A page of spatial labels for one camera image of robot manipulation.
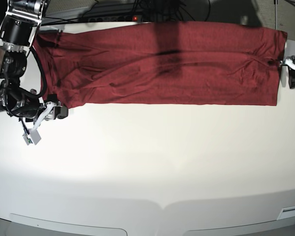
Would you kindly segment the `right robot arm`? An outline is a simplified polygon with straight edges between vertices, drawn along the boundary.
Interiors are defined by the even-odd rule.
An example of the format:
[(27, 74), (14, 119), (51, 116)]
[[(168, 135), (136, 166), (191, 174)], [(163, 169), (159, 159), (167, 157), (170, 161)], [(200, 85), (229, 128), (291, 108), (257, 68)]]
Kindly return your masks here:
[[(7, 11), (0, 26), (0, 112), (27, 122), (38, 123), (43, 120), (64, 119), (68, 108), (55, 94), (46, 94), (47, 79), (33, 42), (45, 16), (47, 0), (9, 0)], [(28, 55), (32, 54), (41, 74), (41, 91), (27, 91), (20, 86), (28, 64)]]

